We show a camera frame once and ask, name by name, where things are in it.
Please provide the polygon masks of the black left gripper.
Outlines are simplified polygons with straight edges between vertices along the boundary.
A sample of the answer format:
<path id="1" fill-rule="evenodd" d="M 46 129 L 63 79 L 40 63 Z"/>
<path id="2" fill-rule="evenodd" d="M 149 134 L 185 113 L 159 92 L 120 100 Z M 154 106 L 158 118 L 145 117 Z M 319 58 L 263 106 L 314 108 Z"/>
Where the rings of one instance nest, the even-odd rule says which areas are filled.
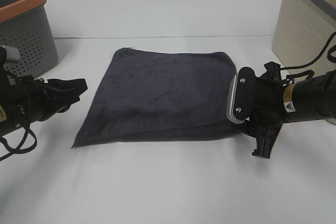
<path id="1" fill-rule="evenodd" d="M 71 105 L 80 101 L 80 96 L 88 89 L 85 79 L 60 80 L 48 79 L 46 83 L 32 82 L 40 91 L 42 98 L 39 108 L 40 119 L 49 119 L 56 113 L 66 112 Z"/>

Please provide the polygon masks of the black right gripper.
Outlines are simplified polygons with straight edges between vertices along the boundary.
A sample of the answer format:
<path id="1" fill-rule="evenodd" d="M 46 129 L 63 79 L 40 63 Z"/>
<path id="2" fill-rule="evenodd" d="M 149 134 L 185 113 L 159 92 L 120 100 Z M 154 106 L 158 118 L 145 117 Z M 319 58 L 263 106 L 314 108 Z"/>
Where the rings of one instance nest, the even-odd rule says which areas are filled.
<path id="1" fill-rule="evenodd" d="M 283 121 L 280 118 L 280 65 L 268 62 L 260 77 L 250 67 L 241 68 L 230 82 L 226 116 L 235 123 L 245 123 L 245 133 L 254 137 L 253 156 L 269 159 Z"/>

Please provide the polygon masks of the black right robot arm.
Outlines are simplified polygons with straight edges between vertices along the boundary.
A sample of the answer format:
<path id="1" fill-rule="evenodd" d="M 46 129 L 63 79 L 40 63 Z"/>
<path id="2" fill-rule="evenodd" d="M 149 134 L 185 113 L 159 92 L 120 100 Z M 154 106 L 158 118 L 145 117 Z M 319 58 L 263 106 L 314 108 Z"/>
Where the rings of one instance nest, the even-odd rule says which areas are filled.
<path id="1" fill-rule="evenodd" d="M 335 71 L 312 70 L 282 79 L 280 65 L 268 62 L 260 77 L 243 67 L 230 83 L 226 117 L 256 139 L 252 155 L 270 158 L 284 124 L 335 118 Z"/>

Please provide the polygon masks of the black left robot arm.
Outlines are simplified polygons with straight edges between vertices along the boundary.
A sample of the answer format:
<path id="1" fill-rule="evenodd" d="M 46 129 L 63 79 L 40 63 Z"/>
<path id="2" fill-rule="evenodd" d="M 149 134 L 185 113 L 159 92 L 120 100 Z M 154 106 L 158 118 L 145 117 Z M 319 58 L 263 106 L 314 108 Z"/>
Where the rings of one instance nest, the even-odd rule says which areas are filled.
<path id="1" fill-rule="evenodd" d="M 66 112 L 87 90 L 85 79 L 17 77 L 4 69 L 7 51 L 1 47 L 1 136 L 36 121 Z"/>

